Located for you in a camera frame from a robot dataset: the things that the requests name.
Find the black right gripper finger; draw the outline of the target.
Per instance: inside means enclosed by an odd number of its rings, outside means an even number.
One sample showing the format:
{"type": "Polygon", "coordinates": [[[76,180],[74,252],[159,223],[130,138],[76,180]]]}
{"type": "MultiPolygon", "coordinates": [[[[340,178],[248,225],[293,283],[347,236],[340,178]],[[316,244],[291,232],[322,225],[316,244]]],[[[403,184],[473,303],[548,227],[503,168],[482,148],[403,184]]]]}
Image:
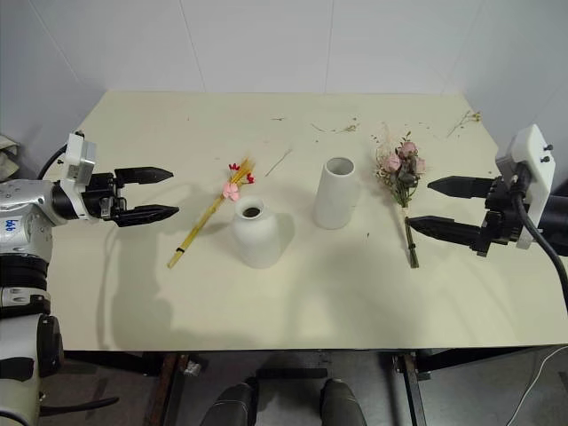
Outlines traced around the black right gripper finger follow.
{"type": "Polygon", "coordinates": [[[480,233],[478,226],[458,223],[445,217],[411,217],[406,222],[412,229],[425,236],[465,246],[473,244],[480,233]]]}
{"type": "Polygon", "coordinates": [[[481,177],[442,177],[429,182],[427,187],[438,193],[454,198],[485,198],[489,193],[493,181],[490,178],[481,177]]]}

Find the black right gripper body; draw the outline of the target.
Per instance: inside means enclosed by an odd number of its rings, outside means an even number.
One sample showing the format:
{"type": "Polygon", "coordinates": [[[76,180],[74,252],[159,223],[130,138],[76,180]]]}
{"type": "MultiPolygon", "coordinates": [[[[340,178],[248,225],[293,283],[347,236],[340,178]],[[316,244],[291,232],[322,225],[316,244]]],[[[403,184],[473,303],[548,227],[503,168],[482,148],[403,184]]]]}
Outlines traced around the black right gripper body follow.
{"type": "Polygon", "coordinates": [[[507,245],[509,242],[517,242],[523,230],[502,177],[497,177],[489,187],[485,208],[484,220],[472,243],[472,250],[478,256],[487,256],[492,243],[507,245]]]}

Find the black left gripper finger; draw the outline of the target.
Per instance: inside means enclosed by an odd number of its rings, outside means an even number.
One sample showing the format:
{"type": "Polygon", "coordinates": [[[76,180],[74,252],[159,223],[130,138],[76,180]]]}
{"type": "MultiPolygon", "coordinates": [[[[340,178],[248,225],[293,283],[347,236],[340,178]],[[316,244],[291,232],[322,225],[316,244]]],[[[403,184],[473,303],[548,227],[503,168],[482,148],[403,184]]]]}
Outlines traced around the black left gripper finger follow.
{"type": "Polygon", "coordinates": [[[165,220],[179,212],[179,207],[165,205],[137,206],[134,209],[120,210],[112,216],[112,221],[119,227],[147,225],[165,220]]]}
{"type": "Polygon", "coordinates": [[[156,167],[115,169],[114,175],[118,186],[129,184],[149,185],[174,177],[172,172],[156,167]]]}

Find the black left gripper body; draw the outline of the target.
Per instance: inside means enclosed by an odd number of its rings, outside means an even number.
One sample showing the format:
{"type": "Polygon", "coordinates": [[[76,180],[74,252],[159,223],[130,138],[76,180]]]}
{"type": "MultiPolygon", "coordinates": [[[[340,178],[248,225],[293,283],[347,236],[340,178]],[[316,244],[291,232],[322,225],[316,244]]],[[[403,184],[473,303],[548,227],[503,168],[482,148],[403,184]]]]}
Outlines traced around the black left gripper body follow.
{"type": "Polygon", "coordinates": [[[121,196],[124,186],[125,179],[121,170],[93,174],[82,193],[88,213],[103,220],[117,219],[127,209],[127,201],[121,196]]]}

